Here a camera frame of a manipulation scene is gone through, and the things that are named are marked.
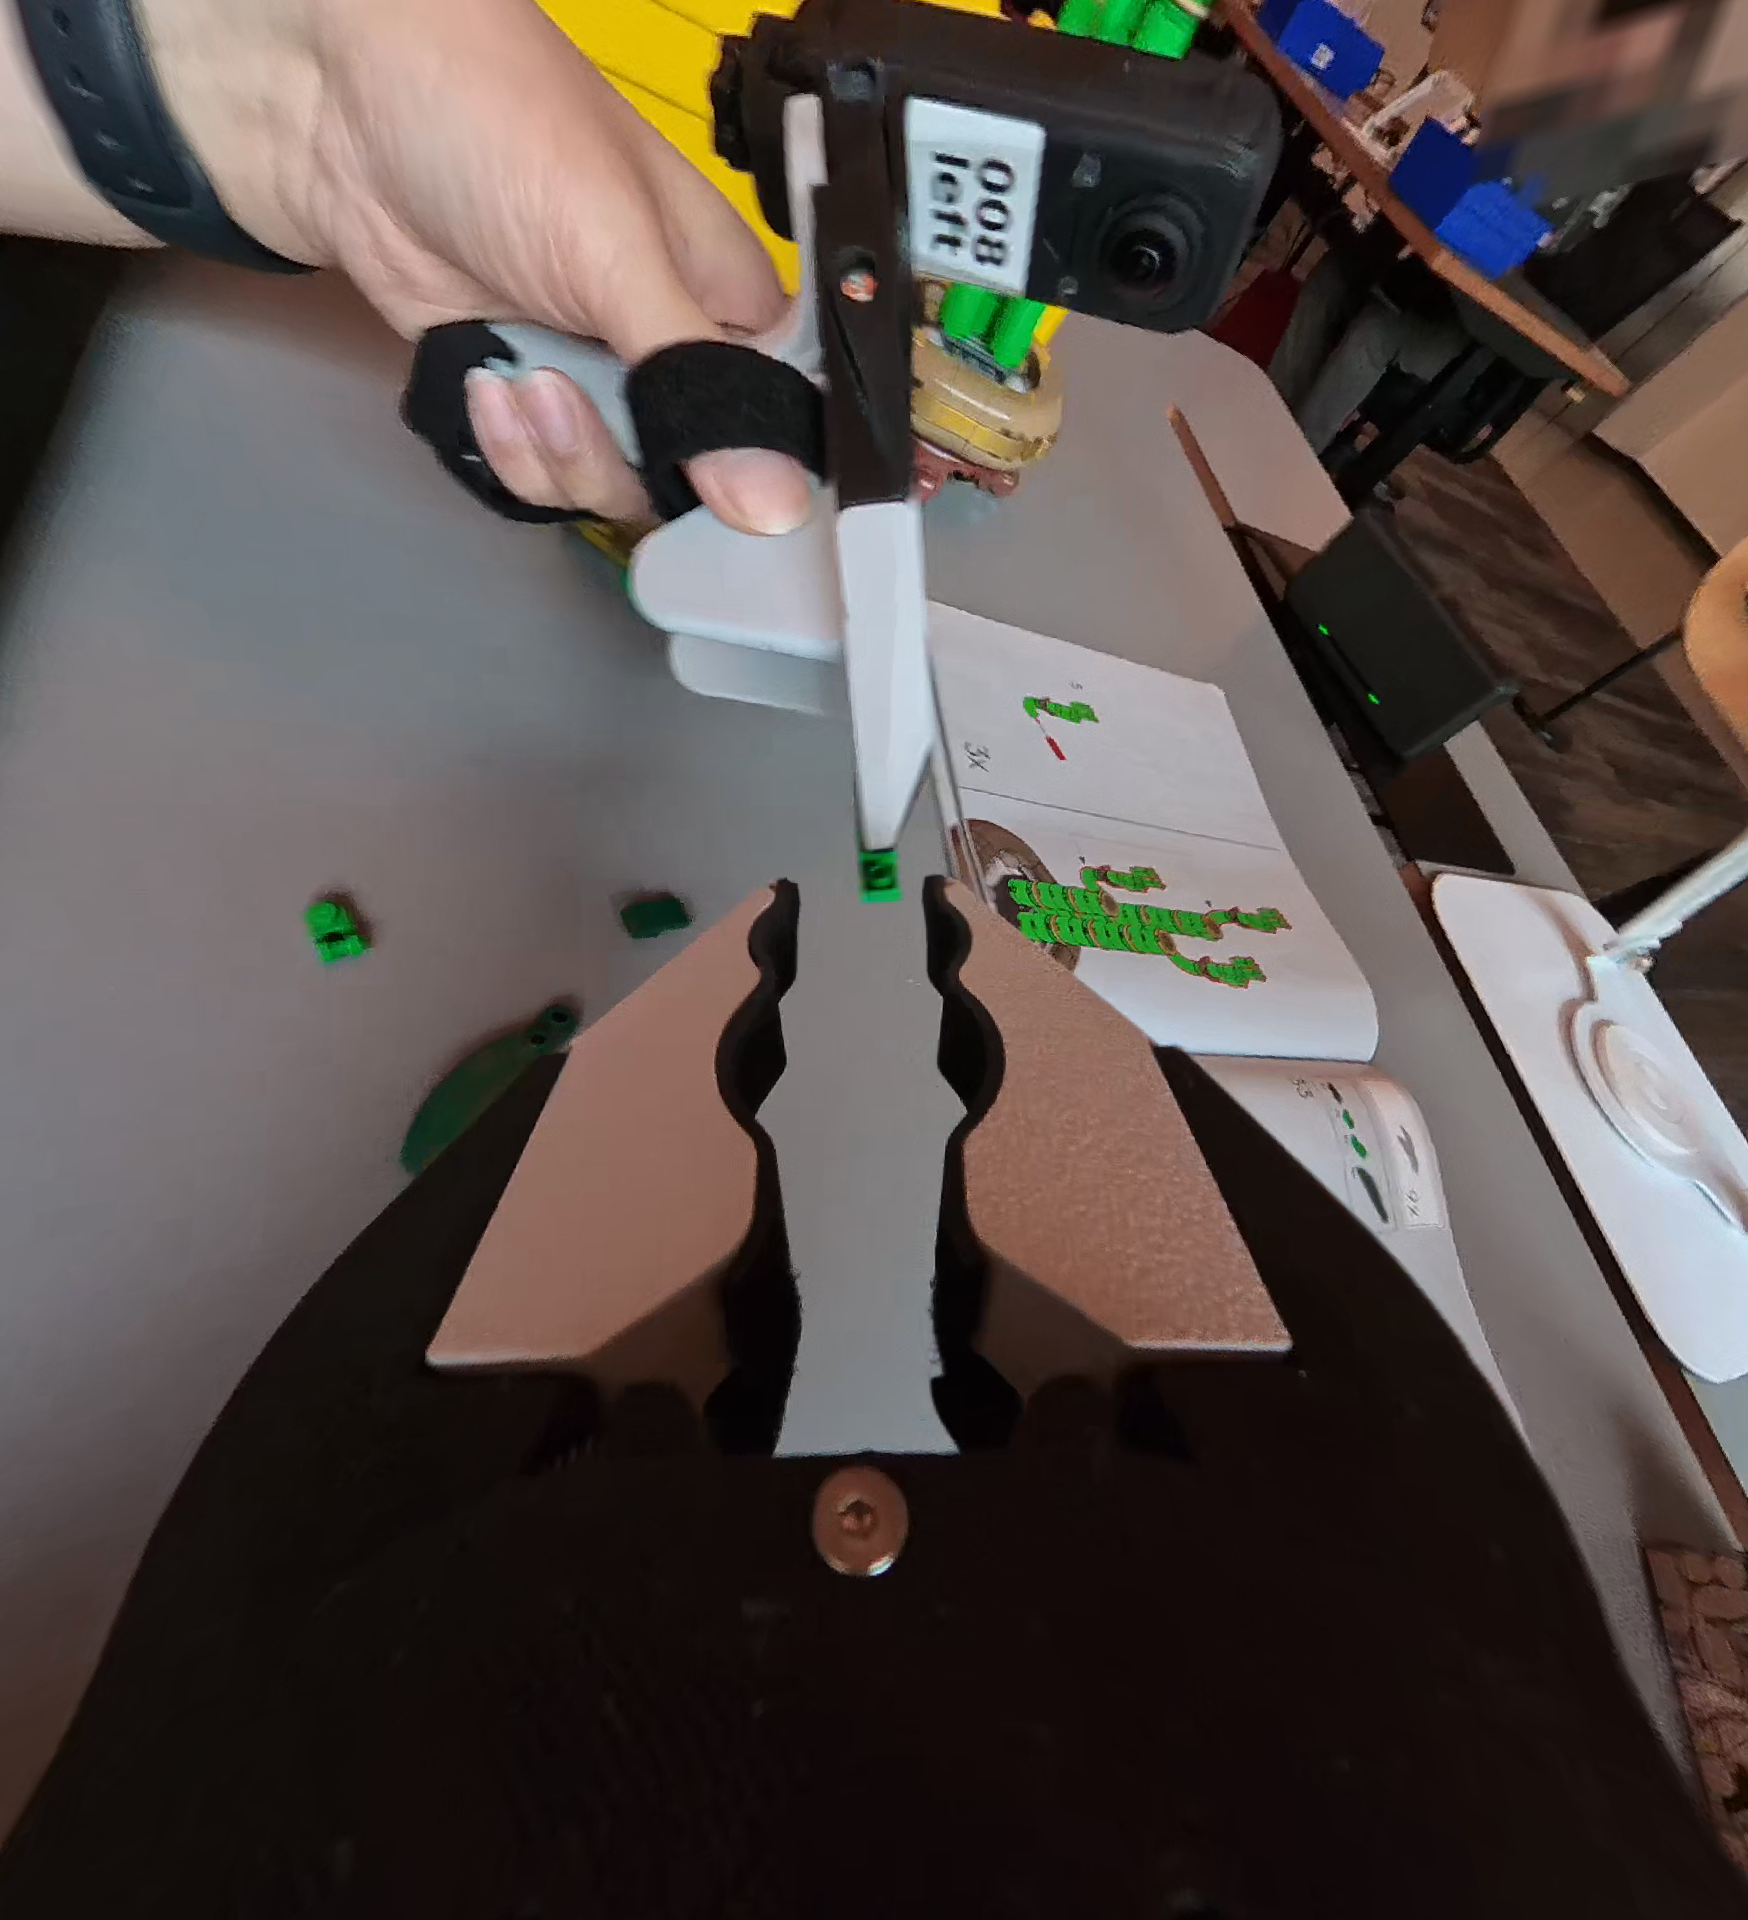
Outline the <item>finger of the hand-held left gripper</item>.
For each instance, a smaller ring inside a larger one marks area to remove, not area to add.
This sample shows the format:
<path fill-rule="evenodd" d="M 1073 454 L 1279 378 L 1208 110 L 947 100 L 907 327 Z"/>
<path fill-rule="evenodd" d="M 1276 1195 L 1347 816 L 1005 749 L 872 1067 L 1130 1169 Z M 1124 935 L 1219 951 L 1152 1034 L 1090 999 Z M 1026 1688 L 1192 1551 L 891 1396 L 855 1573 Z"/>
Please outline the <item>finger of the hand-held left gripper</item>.
<path fill-rule="evenodd" d="M 767 710 L 846 710 L 836 657 L 803 657 L 721 637 L 670 637 L 670 673 L 701 697 Z"/>
<path fill-rule="evenodd" d="M 748 535 L 698 508 L 639 542 L 633 606 L 670 637 L 836 657 L 859 847 L 897 847 L 935 742 L 924 521 L 917 503 L 839 508 Z"/>

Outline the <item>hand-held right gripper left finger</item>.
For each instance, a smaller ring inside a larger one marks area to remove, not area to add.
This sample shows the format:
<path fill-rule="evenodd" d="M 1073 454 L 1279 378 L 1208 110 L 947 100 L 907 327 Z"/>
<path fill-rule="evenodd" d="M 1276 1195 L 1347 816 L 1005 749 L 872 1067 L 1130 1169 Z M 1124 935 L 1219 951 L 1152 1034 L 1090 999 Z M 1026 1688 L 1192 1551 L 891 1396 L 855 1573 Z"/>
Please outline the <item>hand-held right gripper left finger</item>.
<path fill-rule="evenodd" d="M 785 1070 L 799 893 L 748 893 L 569 1043 L 437 1325 L 437 1372 L 670 1388 L 713 1444 L 776 1444 L 799 1298 L 761 1125 Z"/>

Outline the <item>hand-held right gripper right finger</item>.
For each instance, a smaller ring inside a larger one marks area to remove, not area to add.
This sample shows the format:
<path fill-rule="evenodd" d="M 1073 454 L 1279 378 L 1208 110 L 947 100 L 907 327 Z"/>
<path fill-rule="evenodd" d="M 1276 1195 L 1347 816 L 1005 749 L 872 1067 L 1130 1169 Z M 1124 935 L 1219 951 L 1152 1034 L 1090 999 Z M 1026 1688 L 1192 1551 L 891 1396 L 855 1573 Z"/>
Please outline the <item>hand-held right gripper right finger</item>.
<path fill-rule="evenodd" d="M 1154 1043 L 961 883 L 924 883 L 958 1101 L 934 1229 L 935 1419 L 1006 1444 L 1057 1382 L 1294 1349 Z"/>

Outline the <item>dark green leaf piece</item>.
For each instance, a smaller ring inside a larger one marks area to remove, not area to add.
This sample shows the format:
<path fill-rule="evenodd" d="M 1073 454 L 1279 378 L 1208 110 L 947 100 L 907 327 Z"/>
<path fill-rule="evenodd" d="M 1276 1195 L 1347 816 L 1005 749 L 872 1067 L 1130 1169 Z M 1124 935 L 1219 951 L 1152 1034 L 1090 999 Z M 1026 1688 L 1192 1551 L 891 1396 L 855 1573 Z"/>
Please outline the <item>dark green leaf piece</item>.
<path fill-rule="evenodd" d="M 535 1061 L 568 1051 L 578 1009 L 551 1002 L 528 1025 L 477 1043 L 420 1101 L 405 1125 L 401 1169 L 420 1176 L 459 1139 Z"/>

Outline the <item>yellow plastic parts bin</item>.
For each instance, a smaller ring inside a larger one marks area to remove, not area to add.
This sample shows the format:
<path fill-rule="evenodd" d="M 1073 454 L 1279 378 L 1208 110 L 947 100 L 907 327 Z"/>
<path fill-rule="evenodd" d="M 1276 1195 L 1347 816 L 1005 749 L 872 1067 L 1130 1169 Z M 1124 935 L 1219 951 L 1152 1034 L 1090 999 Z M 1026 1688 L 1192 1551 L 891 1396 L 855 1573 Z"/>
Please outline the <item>yellow plastic parts bin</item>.
<path fill-rule="evenodd" d="M 798 246 L 781 238 L 755 181 L 714 147 L 713 74 L 725 36 L 757 15 L 788 16 L 798 4 L 538 4 L 605 79 L 731 205 L 774 264 L 784 293 L 799 277 Z"/>

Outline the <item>black bamboo set box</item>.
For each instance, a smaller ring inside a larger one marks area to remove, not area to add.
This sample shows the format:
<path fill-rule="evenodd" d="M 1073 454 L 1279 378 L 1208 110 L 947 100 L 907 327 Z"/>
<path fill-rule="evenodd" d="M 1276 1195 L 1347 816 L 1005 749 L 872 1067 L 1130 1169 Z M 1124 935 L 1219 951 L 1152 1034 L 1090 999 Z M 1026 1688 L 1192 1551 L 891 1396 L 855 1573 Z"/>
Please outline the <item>black bamboo set box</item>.
<path fill-rule="evenodd" d="M 1748 1561 L 1642 1548 L 1696 1790 L 1748 1880 Z"/>

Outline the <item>person's left hand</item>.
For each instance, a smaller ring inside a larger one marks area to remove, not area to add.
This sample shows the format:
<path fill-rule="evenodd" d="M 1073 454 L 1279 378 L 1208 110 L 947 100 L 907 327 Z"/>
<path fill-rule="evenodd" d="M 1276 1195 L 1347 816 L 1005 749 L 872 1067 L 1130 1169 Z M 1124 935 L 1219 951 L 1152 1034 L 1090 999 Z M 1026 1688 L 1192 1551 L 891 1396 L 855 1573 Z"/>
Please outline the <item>person's left hand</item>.
<path fill-rule="evenodd" d="M 220 208 L 405 337 L 523 320 L 639 365 L 784 314 L 731 205 L 535 4 L 135 11 Z"/>

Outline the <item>blue plastic bin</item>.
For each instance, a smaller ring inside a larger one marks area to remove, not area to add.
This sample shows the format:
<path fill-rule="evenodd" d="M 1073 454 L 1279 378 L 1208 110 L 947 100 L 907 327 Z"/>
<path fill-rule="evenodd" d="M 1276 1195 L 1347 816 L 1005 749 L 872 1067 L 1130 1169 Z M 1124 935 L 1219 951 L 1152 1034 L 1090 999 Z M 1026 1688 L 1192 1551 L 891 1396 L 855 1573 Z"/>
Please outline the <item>blue plastic bin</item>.
<path fill-rule="evenodd" d="M 1276 53 L 1333 103 L 1364 91 L 1384 45 L 1364 25 L 1364 4 L 1259 4 L 1256 25 Z"/>
<path fill-rule="evenodd" d="M 1425 118 L 1389 171 L 1389 192 L 1472 272 L 1499 280 L 1554 238 L 1554 226 L 1509 184 L 1482 172 L 1475 147 Z"/>

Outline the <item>green bamboo brick model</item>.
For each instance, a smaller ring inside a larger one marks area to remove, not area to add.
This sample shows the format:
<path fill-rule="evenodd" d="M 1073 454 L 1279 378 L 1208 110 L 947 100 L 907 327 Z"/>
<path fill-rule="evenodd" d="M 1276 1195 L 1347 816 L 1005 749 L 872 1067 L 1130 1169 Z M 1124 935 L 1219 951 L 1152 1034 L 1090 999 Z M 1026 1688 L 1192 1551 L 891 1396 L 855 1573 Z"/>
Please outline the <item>green bamboo brick model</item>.
<path fill-rule="evenodd" d="M 995 4 L 1029 29 L 1184 60 L 1213 4 Z M 1060 433 L 1053 337 L 1063 306 L 961 280 L 920 284 L 911 333 L 914 494 L 961 481 L 1006 496 Z"/>

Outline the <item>open instruction booklet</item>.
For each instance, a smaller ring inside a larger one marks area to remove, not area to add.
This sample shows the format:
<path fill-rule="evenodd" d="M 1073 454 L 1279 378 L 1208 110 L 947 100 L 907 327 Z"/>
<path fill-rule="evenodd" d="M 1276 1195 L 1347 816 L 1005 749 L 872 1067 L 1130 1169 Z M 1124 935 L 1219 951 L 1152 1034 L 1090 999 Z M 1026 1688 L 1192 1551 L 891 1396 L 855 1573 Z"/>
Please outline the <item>open instruction booklet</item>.
<path fill-rule="evenodd" d="M 941 605 L 928 629 L 982 895 L 1152 1043 L 1198 1057 L 1387 1249 L 1514 1419 L 1428 1121 L 1374 1063 L 1375 999 L 1226 694 Z"/>

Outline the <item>long background table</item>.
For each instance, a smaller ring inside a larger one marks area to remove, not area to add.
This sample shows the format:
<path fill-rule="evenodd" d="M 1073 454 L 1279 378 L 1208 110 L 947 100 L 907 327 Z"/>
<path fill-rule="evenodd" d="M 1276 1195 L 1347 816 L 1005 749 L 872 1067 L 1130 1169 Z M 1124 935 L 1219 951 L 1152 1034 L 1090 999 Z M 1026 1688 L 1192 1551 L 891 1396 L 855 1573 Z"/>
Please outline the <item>long background table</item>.
<path fill-rule="evenodd" d="M 1422 259 L 1456 296 L 1492 314 L 1507 333 L 1521 335 L 1534 351 L 1567 371 L 1570 384 L 1601 391 L 1611 399 L 1629 395 L 1629 375 L 1621 371 L 1602 350 L 1597 350 L 1571 324 L 1558 324 L 1551 306 L 1531 296 L 1521 274 L 1489 280 L 1459 253 L 1443 246 L 1435 233 L 1404 205 L 1389 188 L 1387 171 L 1364 147 L 1357 128 L 1341 118 L 1341 110 L 1306 79 L 1287 57 L 1282 57 L 1256 22 L 1253 4 L 1219 4 L 1223 22 L 1235 32 L 1248 60 L 1259 66 L 1287 100 L 1287 106 L 1307 121 L 1320 144 L 1333 154 L 1344 172 L 1358 184 L 1378 219 L 1392 226 L 1398 240 Z"/>

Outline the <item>black electronic box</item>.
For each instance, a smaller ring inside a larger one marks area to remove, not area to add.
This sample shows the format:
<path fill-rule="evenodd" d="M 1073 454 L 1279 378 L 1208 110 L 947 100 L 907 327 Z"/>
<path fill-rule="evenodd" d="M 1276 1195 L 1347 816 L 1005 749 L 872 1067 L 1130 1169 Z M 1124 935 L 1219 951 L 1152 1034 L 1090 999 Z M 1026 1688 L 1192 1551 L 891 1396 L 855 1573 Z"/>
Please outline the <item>black electronic box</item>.
<path fill-rule="evenodd" d="M 1297 635 L 1381 749 L 1443 749 L 1517 687 L 1435 596 L 1384 508 L 1361 508 L 1282 591 Z"/>

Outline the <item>white document stand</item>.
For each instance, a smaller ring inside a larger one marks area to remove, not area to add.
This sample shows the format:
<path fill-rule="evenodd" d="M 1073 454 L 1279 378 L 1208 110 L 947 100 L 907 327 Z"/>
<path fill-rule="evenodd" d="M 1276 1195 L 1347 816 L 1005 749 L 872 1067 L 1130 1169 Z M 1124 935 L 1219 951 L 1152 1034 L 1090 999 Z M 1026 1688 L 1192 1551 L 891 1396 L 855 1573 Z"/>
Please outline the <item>white document stand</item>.
<path fill-rule="evenodd" d="M 1748 544 L 1689 629 L 1748 635 Z M 1719 703 L 1748 742 L 1748 670 Z M 1649 978 L 1662 945 L 1748 880 L 1748 825 L 1611 924 L 1554 888 L 1439 870 L 1429 911 L 1567 1183 L 1660 1345 L 1748 1379 L 1748 1137 Z"/>

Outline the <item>black wrist band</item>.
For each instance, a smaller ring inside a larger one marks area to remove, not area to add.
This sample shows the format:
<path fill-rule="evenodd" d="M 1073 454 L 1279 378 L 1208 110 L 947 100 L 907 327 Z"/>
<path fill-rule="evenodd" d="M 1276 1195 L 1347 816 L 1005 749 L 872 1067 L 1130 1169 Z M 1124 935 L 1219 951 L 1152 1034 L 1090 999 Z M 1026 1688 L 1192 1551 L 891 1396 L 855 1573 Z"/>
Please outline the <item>black wrist band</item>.
<path fill-rule="evenodd" d="M 132 4 L 15 4 L 15 15 L 73 164 L 105 205 L 179 253 L 246 272 L 308 272 L 220 205 L 168 110 Z"/>

